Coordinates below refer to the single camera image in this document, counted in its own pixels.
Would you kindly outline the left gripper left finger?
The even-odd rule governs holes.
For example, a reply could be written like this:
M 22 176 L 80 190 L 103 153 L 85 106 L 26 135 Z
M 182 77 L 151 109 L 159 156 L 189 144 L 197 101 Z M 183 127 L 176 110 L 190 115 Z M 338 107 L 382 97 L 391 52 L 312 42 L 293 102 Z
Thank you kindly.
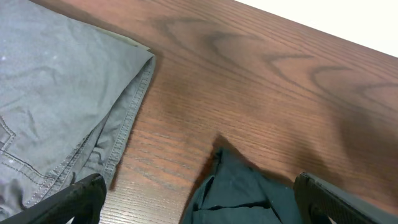
M 91 174 L 1 224 L 98 224 L 106 193 L 103 176 Z

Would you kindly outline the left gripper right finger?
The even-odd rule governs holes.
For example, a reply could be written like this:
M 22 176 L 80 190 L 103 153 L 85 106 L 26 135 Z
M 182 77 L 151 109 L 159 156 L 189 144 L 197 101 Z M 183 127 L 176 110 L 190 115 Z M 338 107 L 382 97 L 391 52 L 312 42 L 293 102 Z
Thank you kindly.
M 294 195 L 304 223 L 397 224 L 395 215 L 310 173 L 296 177 Z

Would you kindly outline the black Nike t-shirt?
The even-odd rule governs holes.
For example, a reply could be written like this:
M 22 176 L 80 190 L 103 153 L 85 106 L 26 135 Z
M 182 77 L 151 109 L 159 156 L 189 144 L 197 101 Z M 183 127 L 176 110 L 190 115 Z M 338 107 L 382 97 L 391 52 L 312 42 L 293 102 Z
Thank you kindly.
M 266 177 L 232 150 L 221 147 L 210 173 L 192 195 L 183 224 L 299 224 L 303 219 L 288 185 Z

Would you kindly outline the folded grey shorts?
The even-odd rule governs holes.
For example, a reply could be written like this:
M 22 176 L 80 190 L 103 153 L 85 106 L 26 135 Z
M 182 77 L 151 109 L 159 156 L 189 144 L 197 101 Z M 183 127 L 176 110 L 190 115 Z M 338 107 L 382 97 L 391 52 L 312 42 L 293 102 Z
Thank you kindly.
M 1 1 L 1 218 L 101 174 L 111 185 L 155 69 L 148 47 Z

